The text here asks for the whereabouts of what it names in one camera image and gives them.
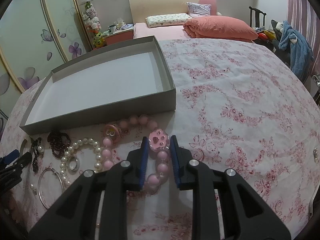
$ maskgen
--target headboard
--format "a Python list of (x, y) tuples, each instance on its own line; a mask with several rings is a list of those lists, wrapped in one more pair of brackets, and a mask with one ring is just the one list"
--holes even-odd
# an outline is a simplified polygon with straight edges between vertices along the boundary
[(187, 2), (211, 4), (211, 15), (217, 14), (216, 0), (129, 0), (133, 23), (143, 23), (148, 16), (188, 13)]

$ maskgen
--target pink paw charm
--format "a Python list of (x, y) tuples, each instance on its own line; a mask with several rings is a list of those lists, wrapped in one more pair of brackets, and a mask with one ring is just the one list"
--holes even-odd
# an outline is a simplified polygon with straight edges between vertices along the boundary
[(159, 152), (164, 150), (169, 151), (169, 135), (167, 135), (162, 129), (157, 129), (149, 134), (149, 144), (151, 150)]

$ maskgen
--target floral pillow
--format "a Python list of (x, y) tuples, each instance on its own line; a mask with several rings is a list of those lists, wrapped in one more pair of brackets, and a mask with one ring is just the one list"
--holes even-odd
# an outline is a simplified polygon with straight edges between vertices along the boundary
[(193, 2), (187, 2), (187, 5), (189, 8), (189, 15), (192, 18), (211, 15), (211, 4), (198, 4)]
[(149, 16), (146, 18), (146, 21), (148, 28), (154, 28), (160, 26), (183, 25), (188, 19), (191, 19), (188, 14), (177, 13)]

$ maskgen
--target mug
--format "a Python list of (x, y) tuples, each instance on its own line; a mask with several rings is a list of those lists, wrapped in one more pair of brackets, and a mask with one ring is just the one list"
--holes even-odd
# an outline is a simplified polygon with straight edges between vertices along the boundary
[(109, 28), (110, 28), (110, 34), (116, 32), (116, 26), (114, 24), (110, 25)]

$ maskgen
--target bed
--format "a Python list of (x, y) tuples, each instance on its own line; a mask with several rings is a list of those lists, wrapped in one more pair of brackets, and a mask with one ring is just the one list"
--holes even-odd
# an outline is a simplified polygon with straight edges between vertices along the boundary
[(217, 15), (216, 0), (129, 0), (134, 23), (133, 38), (154, 35), (158, 41), (190, 39), (182, 25), (148, 28), (146, 18), (151, 15), (188, 13), (186, 2), (211, 4), (211, 15)]
[[(132, 16), (137, 23), (134, 11)], [(212, 169), (235, 169), (288, 227), (293, 239), (308, 222), (309, 202), (320, 178), (319, 162), (313, 155), (320, 145), (320, 110), (308, 91), (270, 50), (257, 44), (220, 39), (159, 43), (177, 90), (176, 111), (154, 116), (159, 126), (176, 135), (180, 146)], [(17, 101), (4, 128), (0, 155), (29, 140), (19, 124), (40, 85), (35, 84)], [(90, 136), (101, 143), (103, 127), (64, 132), (72, 140)], [(130, 130), (112, 150), (114, 162), (137, 149), (146, 132), (142, 127)], [(40, 136), (45, 153), (38, 174), (31, 166), (25, 170), (8, 199), (10, 215), (27, 230), (45, 213), (29, 185), (37, 184), (46, 167), (58, 170), (60, 164), (46, 142), (48, 134)], [(79, 152), (82, 166), (70, 175), (72, 181), (92, 168), (91, 155), (90, 149)], [(59, 184), (42, 188), (50, 205)], [(188, 240), (191, 236), (192, 192), (179, 192), (172, 174), (155, 193), (128, 192), (127, 211), (128, 239)]]

